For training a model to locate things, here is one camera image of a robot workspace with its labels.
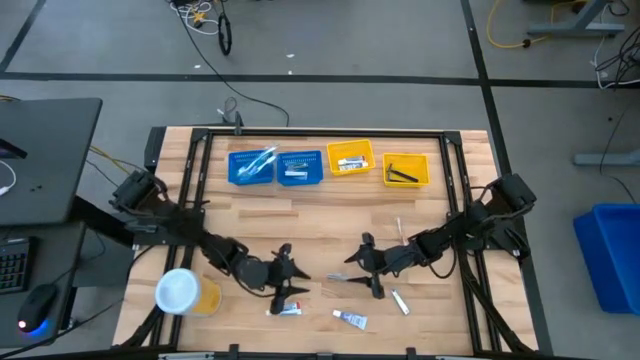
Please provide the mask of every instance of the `computer mouse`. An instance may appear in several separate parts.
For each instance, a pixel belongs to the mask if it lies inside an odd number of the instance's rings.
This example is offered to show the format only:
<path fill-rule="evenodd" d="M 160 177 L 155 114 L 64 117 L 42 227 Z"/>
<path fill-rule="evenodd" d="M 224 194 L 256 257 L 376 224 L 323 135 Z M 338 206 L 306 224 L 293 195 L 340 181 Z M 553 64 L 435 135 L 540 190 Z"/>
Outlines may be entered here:
<path fill-rule="evenodd" d="M 49 314 L 58 288 L 53 284 L 38 285 L 31 290 L 18 312 L 18 328 L 28 333 L 42 325 Z"/>

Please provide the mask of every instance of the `blue light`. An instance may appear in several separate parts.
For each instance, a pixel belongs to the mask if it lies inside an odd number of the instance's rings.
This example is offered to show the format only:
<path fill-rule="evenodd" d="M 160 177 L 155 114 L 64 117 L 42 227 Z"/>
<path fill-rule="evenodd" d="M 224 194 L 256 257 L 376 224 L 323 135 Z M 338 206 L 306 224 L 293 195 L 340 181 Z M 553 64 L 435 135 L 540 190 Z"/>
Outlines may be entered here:
<path fill-rule="evenodd" d="M 30 333 L 27 333 L 29 337 L 38 337 L 44 335 L 45 331 L 47 331 L 47 327 L 49 327 L 49 319 L 45 319 L 40 326 L 33 330 Z"/>

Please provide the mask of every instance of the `blue storage crate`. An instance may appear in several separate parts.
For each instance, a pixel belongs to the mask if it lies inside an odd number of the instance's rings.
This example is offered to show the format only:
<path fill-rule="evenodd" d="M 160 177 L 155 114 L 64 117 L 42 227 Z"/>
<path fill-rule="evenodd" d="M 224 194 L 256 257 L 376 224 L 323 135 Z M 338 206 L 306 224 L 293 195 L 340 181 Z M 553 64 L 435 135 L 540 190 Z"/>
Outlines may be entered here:
<path fill-rule="evenodd" d="M 640 315 L 640 206 L 596 205 L 573 227 L 602 310 Z"/>
<path fill-rule="evenodd" d="M 240 179 L 238 170 L 255 160 L 264 150 L 251 150 L 229 153 L 229 174 L 227 179 L 236 185 L 268 184 L 273 182 L 273 163 L 265 166 L 259 173 L 248 178 Z"/>
<path fill-rule="evenodd" d="M 284 176 L 288 164 L 305 163 L 308 167 L 306 179 Z M 300 151 L 278 154 L 278 182 L 284 186 L 314 185 L 322 181 L 322 153 L 316 151 Z"/>

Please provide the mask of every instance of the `wooden table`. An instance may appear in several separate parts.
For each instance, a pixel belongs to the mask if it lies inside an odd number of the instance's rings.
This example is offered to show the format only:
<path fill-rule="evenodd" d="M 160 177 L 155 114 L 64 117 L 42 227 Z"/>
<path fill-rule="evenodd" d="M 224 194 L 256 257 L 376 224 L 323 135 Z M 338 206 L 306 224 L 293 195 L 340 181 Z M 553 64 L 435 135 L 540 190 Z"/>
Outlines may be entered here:
<path fill-rule="evenodd" d="M 189 127 L 167 128 L 156 175 L 169 186 L 175 201 L 191 134 Z M 485 131 L 462 131 L 463 148 L 472 186 L 484 186 L 496 178 L 496 168 Z M 332 352 L 354 354 L 404 354 L 415 347 L 418 354 L 472 353 L 458 269 L 446 279 L 428 268 L 414 267 L 399 278 L 382 278 L 387 297 L 376 300 L 364 285 L 327 280 L 328 273 L 363 275 L 355 264 L 344 264 L 361 243 L 362 232 L 376 238 L 379 249 L 400 243 L 396 217 L 402 219 L 405 236 L 440 226 L 448 211 L 448 197 L 438 142 L 410 138 L 372 138 L 377 168 L 350 176 L 333 176 L 328 168 L 326 144 L 345 141 L 327 137 L 227 137 L 216 136 L 206 181 L 206 228 L 237 238 L 250 253 L 263 260 L 281 244 L 293 245 L 292 256 L 311 280 L 295 279 L 310 292 L 290 298 L 302 304 L 298 317 L 265 316 L 269 299 L 255 298 L 232 279 L 207 264 L 196 250 L 192 269 L 222 286 L 223 300 L 209 318 L 185 318 L 179 350 L 227 351 L 240 344 L 249 352 Z M 228 153 L 259 149 L 278 143 L 279 151 L 321 150 L 325 178 L 317 186 L 283 187 L 273 184 L 238 187 L 227 182 Z M 202 147 L 198 150 L 202 157 Z M 421 189 L 388 188 L 382 182 L 382 154 L 425 153 L 429 157 L 431 184 Z M 452 157 L 454 169 L 455 156 Z M 454 171 L 460 188 L 457 171 Z M 196 176 L 190 191 L 195 190 Z M 131 272 L 114 344 L 128 338 L 154 304 L 153 292 L 162 276 L 167 249 L 146 254 Z M 451 267 L 452 251 L 435 263 L 439 273 Z M 485 258 L 496 307 L 524 343 L 536 348 L 529 306 L 517 262 L 503 251 L 486 251 Z M 411 309 L 404 316 L 389 294 L 395 288 Z M 489 348 L 486 321 L 479 305 L 478 318 L 485 349 Z M 365 331 L 332 316 L 334 309 L 368 316 Z M 163 328 L 168 338 L 170 321 Z"/>

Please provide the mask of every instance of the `concrete floor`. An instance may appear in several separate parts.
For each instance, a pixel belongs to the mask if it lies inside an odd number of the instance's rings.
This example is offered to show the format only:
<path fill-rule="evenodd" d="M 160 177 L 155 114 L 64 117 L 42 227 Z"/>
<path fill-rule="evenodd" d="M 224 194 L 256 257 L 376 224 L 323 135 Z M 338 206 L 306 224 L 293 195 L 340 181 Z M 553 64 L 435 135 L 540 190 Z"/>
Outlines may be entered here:
<path fill-rule="evenodd" d="M 549 5 L 503 2 L 493 26 L 494 38 L 504 42 L 520 41 L 527 22 L 548 17 Z M 34 4 L 35 0 L 0 0 L 0 54 Z M 491 5 L 492 1 L 471 0 L 491 79 L 594 79 L 589 61 L 599 39 L 552 39 L 528 50 L 496 49 L 484 35 Z M 477 77 L 458 1 L 231 0 L 227 7 L 234 26 L 230 57 L 220 54 L 214 37 L 195 36 L 223 74 Z M 614 21 L 626 23 L 628 33 L 637 24 L 637 14 L 634 9 Z M 159 0 L 48 0 L 7 71 L 209 74 L 177 21 Z M 608 40 L 601 59 L 615 53 L 622 40 L 624 35 Z M 490 129 L 479 86 L 250 82 L 234 86 L 286 108 L 292 126 Z M 0 93 L 23 99 L 102 98 L 93 143 L 138 164 L 151 126 L 217 122 L 216 109 L 231 95 L 217 82 L 143 81 L 0 80 Z M 539 199 L 526 224 L 553 351 L 597 359 L 637 358 L 640 319 L 600 310 L 572 227 L 572 219 L 596 203 L 629 199 L 596 169 L 573 167 L 571 157 L 576 152 L 601 151 L 614 126 L 608 117 L 616 118 L 637 99 L 638 91 L 493 88 L 493 95 L 511 167 Z M 631 106 L 612 151 L 640 146 L 640 106 Z M 241 100 L 239 110 L 247 125 L 284 125 L 282 115 L 269 108 Z M 123 180 L 117 169 L 96 162 L 110 177 Z M 619 175 L 640 194 L 640 170 L 607 172 Z M 94 169 L 85 169 L 81 196 L 108 209 L 112 190 Z M 95 243 L 86 244 L 83 251 L 91 253 Z M 107 254 L 113 268 L 126 269 L 131 259 L 118 248 L 110 247 Z M 86 276 L 100 278 L 95 273 Z M 103 285 L 82 289 L 74 316 L 90 316 L 122 296 L 123 284 Z M 107 348 L 118 312 L 114 308 L 52 346 L 29 354 Z"/>

